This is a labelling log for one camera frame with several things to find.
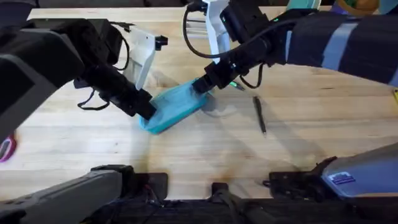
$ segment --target wooden table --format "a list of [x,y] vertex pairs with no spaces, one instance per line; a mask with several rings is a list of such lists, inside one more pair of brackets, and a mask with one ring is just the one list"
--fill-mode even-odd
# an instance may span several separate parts
[[[202,76],[210,63],[183,42],[183,10],[35,9],[30,18],[107,18],[167,36],[169,45],[157,52],[145,87],[155,95]],[[262,10],[274,17],[284,8]],[[205,40],[194,44],[208,51]],[[125,59],[123,49],[121,63]],[[248,77],[254,83],[257,68]],[[103,164],[167,172],[169,198],[206,198],[214,181],[229,182],[243,197],[269,197],[258,183],[272,170],[311,169],[330,156],[398,141],[398,105],[391,87],[317,68],[267,68],[256,91],[216,90],[215,100],[203,110],[160,135],[141,130],[136,117],[115,106],[99,112],[78,109],[89,92],[65,85],[18,128],[17,152],[0,164],[1,199],[59,184]],[[267,136],[260,132],[252,95],[261,97]]]

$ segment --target black cable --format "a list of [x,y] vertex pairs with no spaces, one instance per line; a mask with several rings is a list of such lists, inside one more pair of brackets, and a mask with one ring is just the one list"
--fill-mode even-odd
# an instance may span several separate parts
[[228,55],[228,54],[230,54],[232,52],[235,52],[237,50],[240,50],[240,49],[246,47],[248,44],[250,44],[251,42],[255,41],[257,38],[261,37],[262,35],[264,35],[265,33],[269,32],[271,30],[274,30],[274,29],[276,29],[276,28],[278,28],[280,26],[284,26],[284,25],[287,25],[287,24],[295,24],[298,21],[298,19],[288,19],[288,20],[285,20],[285,21],[276,22],[275,24],[273,24],[273,25],[267,27],[266,29],[262,30],[260,33],[256,34],[254,37],[250,38],[248,41],[246,41],[245,43],[235,47],[234,49],[231,49],[231,50],[229,50],[227,52],[223,52],[223,53],[220,53],[220,54],[209,55],[209,54],[201,53],[198,50],[196,50],[192,46],[192,44],[190,43],[190,41],[188,39],[188,35],[187,35],[187,17],[188,17],[188,13],[189,12],[190,11],[188,11],[188,8],[184,12],[184,16],[183,16],[183,19],[182,19],[182,35],[184,37],[184,41],[187,44],[188,48],[195,55],[197,55],[199,57],[203,57],[203,58],[220,58],[220,57],[224,57],[224,56],[226,56],[226,55]]
[[94,108],[94,107],[83,107],[86,103],[88,103],[92,99],[92,97],[94,96],[94,92],[95,92],[95,90],[93,88],[93,91],[90,93],[90,96],[88,97],[88,99],[86,101],[78,103],[77,106],[80,109],[82,109],[82,110],[94,110],[94,111],[99,111],[99,110],[103,110],[103,109],[107,108],[109,106],[109,104],[110,104],[109,101],[107,101],[104,105],[96,107],[96,108]]
[[123,35],[122,35],[122,40],[124,41],[124,44],[126,45],[127,60],[126,60],[126,63],[124,64],[124,67],[123,67],[123,68],[116,68],[116,67],[115,67],[116,70],[118,70],[118,71],[124,71],[125,69],[127,69],[127,66],[129,65],[129,61],[130,61],[130,46],[129,46],[129,44],[127,43],[126,38],[123,37]]
[[257,80],[257,85],[256,85],[256,86],[253,86],[253,85],[251,85],[250,83],[248,83],[248,82],[243,78],[242,75],[240,75],[239,78],[240,78],[241,81],[242,81],[246,86],[248,86],[249,88],[252,88],[252,89],[258,88],[258,87],[261,85],[261,81],[262,81],[262,68],[264,67],[264,65],[265,65],[264,62],[260,64],[260,67],[259,67],[259,78],[258,78],[258,80]]

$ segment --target blue fabric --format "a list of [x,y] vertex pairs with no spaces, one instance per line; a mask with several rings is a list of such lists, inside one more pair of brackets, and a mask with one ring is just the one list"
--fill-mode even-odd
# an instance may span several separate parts
[[150,103],[156,112],[150,120],[139,117],[139,126],[152,134],[157,134],[175,125],[180,120],[195,112],[207,102],[206,94],[199,95],[193,90],[195,80],[168,89]]

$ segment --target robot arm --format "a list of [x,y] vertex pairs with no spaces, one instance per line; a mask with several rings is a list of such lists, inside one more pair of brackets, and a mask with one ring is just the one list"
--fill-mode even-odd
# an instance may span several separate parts
[[232,41],[241,45],[216,56],[198,54],[220,57],[193,84],[199,93],[215,86],[222,89],[262,63],[329,68],[398,86],[398,28],[391,25],[398,22],[397,16],[356,18],[292,9],[269,20],[255,5],[230,1],[220,18]]
[[34,19],[0,30],[0,139],[72,80],[76,88],[98,91],[106,105],[149,119],[155,113],[151,95],[113,67],[122,41],[106,19]]

